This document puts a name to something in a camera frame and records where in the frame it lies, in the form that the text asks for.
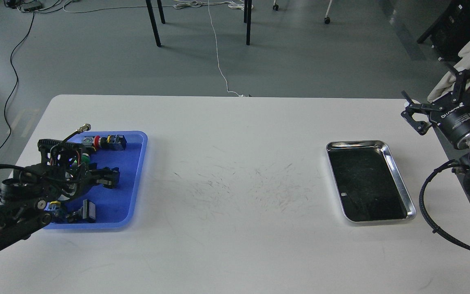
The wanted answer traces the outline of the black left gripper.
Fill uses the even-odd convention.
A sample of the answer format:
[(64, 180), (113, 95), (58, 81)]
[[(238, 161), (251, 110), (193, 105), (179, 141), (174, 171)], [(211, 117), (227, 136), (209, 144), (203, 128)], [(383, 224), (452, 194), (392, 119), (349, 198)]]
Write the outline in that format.
[(119, 184), (120, 171), (118, 167), (98, 169), (96, 165), (81, 165), (68, 169), (64, 173), (62, 200), (75, 200), (87, 194), (95, 186), (114, 189)]

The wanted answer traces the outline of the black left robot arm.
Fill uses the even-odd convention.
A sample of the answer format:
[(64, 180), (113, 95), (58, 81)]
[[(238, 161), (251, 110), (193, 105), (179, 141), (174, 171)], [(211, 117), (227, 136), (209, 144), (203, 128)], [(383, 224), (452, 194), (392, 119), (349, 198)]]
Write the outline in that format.
[(123, 135), (108, 135), (84, 136), (80, 143), (70, 142), (74, 135), (90, 128), (84, 124), (62, 141), (39, 140), (41, 162), (36, 165), (0, 164), (0, 169), (13, 171), (0, 187), (0, 251), (28, 239), (51, 222), (96, 221), (96, 208), (91, 201), (84, 200), (82, 207), (72, 212), (67, 211), (65, 203), (97, 185), (116, 187), (119, 169), (99, 169), (90, 162), (90, 155), (99, 149), (123, 151), (127, 140)]

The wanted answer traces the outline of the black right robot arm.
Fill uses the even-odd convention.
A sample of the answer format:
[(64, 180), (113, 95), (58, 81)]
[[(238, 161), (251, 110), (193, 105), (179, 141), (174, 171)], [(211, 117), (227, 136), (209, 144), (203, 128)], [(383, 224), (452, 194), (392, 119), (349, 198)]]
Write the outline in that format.
[[(470, 80), (470, 68), (457, 71), (449, 66), (449, 69), (456, 78), (453, 89), (433, 102), (416, 103), (406, 91), (402, 91), (406, 106), (401, 116), (418, 134), (425, 135), (434, 127), (455, 149), (470, 151), (470, 92), (466, 87)], [(459, 162), (446, 163), (444, 168), (464, 174), (462, 186), (470, 197), (470, 152)]]

